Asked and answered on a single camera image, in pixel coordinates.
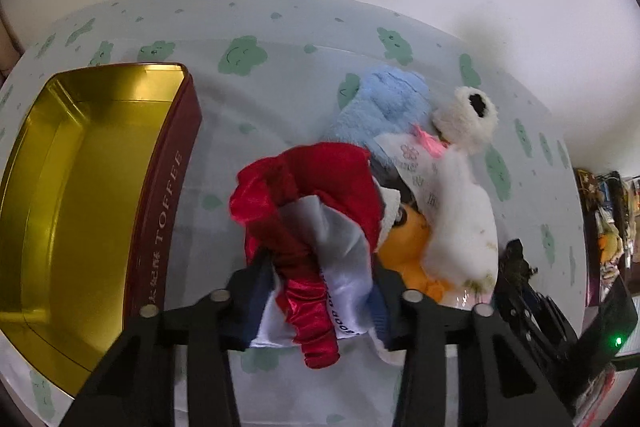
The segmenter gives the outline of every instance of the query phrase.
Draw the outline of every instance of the white stuffed toy head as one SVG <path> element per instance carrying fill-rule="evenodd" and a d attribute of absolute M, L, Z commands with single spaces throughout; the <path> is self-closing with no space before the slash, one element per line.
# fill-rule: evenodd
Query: white stuffed toy head
<path fill-rule="evenodd" d="M 480 152 L 491 143 L 498 112 L 486 93 L 474 87 L 459 87 L 449 107 L 433 112 L 433 124 L 442 137 L 467 154 Z"/>

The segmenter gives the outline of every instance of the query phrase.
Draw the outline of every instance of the orange plush toy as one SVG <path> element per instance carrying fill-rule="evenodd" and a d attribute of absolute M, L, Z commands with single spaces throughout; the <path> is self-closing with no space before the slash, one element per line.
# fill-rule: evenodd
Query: orange plush toy
<path fill-rule="evenodd" d="M 430 235 L 431 229 L 424 216 L 402 203 L 396 222 L 378 250 L 378 257 L 382 266 L 402 276 L 407 288 L 418 290 L 440 302 L 449 284 L 429 277 L 420 265 Z"/>

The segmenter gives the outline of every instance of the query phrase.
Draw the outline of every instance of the toy eye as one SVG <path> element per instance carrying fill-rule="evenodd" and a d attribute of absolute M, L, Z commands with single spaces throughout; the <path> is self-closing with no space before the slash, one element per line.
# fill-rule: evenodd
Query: toy eye
<path fill-rule="evenodd" d="M 394 221 L 394 227 L 402 227 L 406 223 L 406 210 L 404 206 L 398 207 L 398 213 L 396 214 L 396 220 Z"/>

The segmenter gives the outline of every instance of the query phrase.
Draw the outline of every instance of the gold tin box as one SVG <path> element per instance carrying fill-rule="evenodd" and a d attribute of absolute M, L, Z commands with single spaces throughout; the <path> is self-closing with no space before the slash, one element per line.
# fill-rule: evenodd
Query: gold tin box
<path fill-rule="evenodd" d="M 148 303 L 162 308 L 182 181 L 202 115 L 180 64 L 52 77 L 0 185 L 0 329 L 75 396 Z"/>

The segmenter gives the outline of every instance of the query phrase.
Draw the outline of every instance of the red satin fabric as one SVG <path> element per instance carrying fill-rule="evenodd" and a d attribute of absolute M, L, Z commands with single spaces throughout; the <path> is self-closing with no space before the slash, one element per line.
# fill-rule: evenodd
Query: red satin fabric
<path fill-rule="evenodd" d="M 340 358 L 326 285 L 314 252 L 278 215 L 278 207 L 311 195 L 358 223 L 374 251 L 382 202 L 369 172 L 369 152 L 354 145 L 321 142 L 252 163 L 238 172 L 229 208 L 246 227 L 249 263 L 260 246 L 273 251 L 284 286 L 278 304 L 296 330 L 294 340 L 301 344 L 307 367 L 318 369 Z"/>

